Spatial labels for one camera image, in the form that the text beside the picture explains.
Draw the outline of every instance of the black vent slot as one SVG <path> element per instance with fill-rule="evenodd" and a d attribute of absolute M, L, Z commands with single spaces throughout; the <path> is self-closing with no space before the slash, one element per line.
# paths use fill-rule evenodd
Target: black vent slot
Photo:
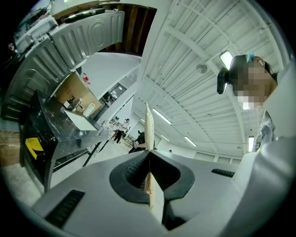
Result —
<path fill-rule="evenodd" d="M 62 228 L 67 219 L 82 199 L 84 192 L 72 190 L 45 218 L 51 224 Z"/>
<path fill-rule="evenodd" d="M 217 174 L 217 175 L 223 175 L 223 176 L 230 177 L 230 178 L 232 178 L 234 175 L 234 172 L 230 172 L 230 171 L 226 171 L 226 170 L 218 169 L 218 168 L 213 169 L 212 173 Z"/>
<path fill-rule="evenodd" d="M 144 191 L 145 179 L 149 172 L 149 157 L 143 157 L 129 165 L 124 172 L 126 180 Z"/>

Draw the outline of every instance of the white ceiling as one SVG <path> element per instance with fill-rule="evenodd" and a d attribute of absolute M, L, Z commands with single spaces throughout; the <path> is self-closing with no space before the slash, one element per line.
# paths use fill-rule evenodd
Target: white ceiling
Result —
<path fill-rule="evenodd" d="M 230 87 L 217 93 L 216 75 L 224 66 L 219 56 L 226 50 L 233 56 L 252 52 L 279 70 L 281 58 L 272 35 L 246 1 L 174 0 L 171 9 L 132 112 L 144 119 L 147 101 L 172 122 L 152 112 L 156 134 L 200 152 L 242 157 L 248 136 L 257 134 L 263 109 L 244 111 Z M 199 63 L 207 65 L 205 74 L 197 72 Z"/>
<path fill-rule="evenodd" d="M 120 85 L 122 85 L 125 89 L 130 88 L 136 82 L 136 80 L 137 80 L 137 71 L 138 71 L 138 68 L 136 68 L 129 75 L 127 75 L 126 77 L 124 77 L 118 83 Z"/>

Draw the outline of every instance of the shelf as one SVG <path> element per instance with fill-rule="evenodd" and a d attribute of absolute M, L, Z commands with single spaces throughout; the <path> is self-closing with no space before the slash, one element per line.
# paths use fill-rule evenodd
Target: shelf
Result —
<path fill-rule="evenodd" d="M 56 160 L 53 172 L 56 172 L 57 170 L 63 168 L 64 166 L 70 164 L 71 162 L 77 160 L 79 157 L 82 157 L 85 154 L 90 154 L 87 148 Z"/>

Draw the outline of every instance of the black headset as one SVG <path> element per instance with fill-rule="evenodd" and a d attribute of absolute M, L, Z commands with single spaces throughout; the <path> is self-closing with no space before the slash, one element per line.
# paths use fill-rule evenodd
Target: black headset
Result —
<path fill-rule="evenodd" d="M 254 60 L 254 54 L 234 56 L 229 70 L 223 67 L 217 76 L 217 92 L 223 94 L 225 90 L 225 84 L 231 84 L 233 86 L 233 92 L 237 96 L 237 81 L 238 73 L 243 71 L 243 68 L 247 67 L 248 62 Z"/>

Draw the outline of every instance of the white wall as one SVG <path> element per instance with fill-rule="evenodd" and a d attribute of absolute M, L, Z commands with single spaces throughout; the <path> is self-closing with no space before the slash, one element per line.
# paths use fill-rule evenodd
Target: white wall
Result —
<path fill-rule="evenodd" d="M 225 157 L 219 157 L 218 158 L 218 163 L 223 163 L 223 164 L 230 164 L 231 159 L 225 158 Z"/>
<path fill-rule="evenodd" d="M 211 155 L 207 155 L 207 154 L 197 152 L 194 158 L 197 159 L 197 160 L 213 162 L 215 157 L 211 156 Z"/>
<path fill-rule="evenodd" d="M 121 110 L 119 110 L 115 115 L 119 117 L 119 122 L 124 123 L 125 119 L 129 119 L 130 130 L 128 134 L 132 131 L 132 129 L 139 122 L 138 117 L 131 113 L 131 107 L 133 105 L 133 98 L 131 98 Z"/>
<path fill-rule="evenodd" d="M 88 87 L 100 99 L 116 83 L 134 71 L 141 57 L 118 53 L 95 53 L 82 65 L 91 83 Z"/>
<path fill-rule="evenodd" d="M 127 89 L 98 119 L 98 123 L 104 121 L 110 121 L 119 109 L 136 93 L 138 84 L 134 83 L 129 89 Z"/>
<path fill-rule="evenodd" d="M 133 105 L 133 98 L 132 97 L 126 104 L 124 107 L 122 107 L 116 114 L 115 116 L 119 117 L 118 122 L 123 124 L 125 119 L 129 119 L 130 120 L 130 115 L 131 115 L 131 107 Z"/>
<path fill-rule="evenodd" d="M 138 130 L 140 131 L 140 132 L 143 132 L 143 131 L 145 131 L 145 126 L 141 123 L 141 122 L 138 122 L 137 124 L 136 124 L 136 126 L 133 128 L 133 129 L 131 129 L 131 131 L 130 131 L 130 135 L 132 136 L 132 137 L 134 137 L 135 139 L 138 137 Z M 154 140 L 155 140 L 155 146 L 157 146 L 158 145 L 158 143 L 160 142 L 160 140 L 161 140 L 161 138 L 159 137 L 159 136 L 157 136 L 156 134 L 154 134 Z"/>
<path fill-rule="evenodd" d="M 169 150 L 172 150 L 173 154 L 176 154 L 179 156 L 185 156 L 192 159 L 195 158 L 195 154 L 196 154 L 196 150 L 194 149 L 172 144 L 165 139 L 161 139 L 160 142 L 157 144 L 156 148 L 159 151 L 166 151 L 166 152 L 168 152 Z"/>

